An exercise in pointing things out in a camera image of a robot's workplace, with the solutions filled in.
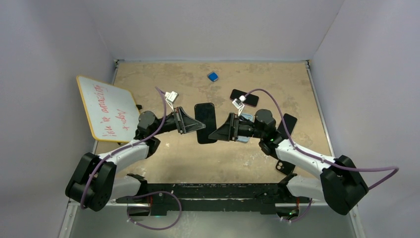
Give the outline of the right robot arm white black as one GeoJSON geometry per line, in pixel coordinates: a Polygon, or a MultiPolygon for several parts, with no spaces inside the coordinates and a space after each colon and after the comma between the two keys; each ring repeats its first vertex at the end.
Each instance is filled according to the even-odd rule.
{"type": "Polygon", "coordinates": [[[285,202],[295,197],[324,201],[340,215],[346,215],[369,192],[369,188],[347,156],[334,158],[292,144],[284,129],[276,127],[271,111],[258,110],[253,121],[230,113],[226,122],[209,134],[211,140],[236,141],[238,137],[258,138],[261,150],[286,166],[278,188],[285,202]]]}

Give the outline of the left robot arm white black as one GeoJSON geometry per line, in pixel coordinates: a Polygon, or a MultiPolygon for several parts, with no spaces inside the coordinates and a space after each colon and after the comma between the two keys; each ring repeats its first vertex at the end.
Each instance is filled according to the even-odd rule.
{"type": "Polygon", "coordinates": [[[66,186],[65,195],[79,202],[82,209],[93,211],[100,211],[110,200],[126,196],[141,203],[148,196],[147,188],[142,186],[143,178],[126,175],[117,179],[116,174],[135,162],[151,157],[160,145],[156,135],[174,130],[186,134],[205,128],[205,123],[187,115],[182,107],[176,107],[162,118],[151,111],[144,111],[139,115],[133,140],[107,153],[86,153],[82,156],[66,186]]]}

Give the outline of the black phone with camera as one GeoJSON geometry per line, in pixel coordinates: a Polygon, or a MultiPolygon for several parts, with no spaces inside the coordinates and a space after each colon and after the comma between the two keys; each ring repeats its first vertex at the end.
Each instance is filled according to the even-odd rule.
{"type": "Polygon", "coordinates": [[[199,144],[212,144],[216,140],[209,139],[209,135],[216,130],[215,107],[213,103],[199,103],[194,106],[195,119],[205,124],[204,129],[197,130],[199,144]]]}

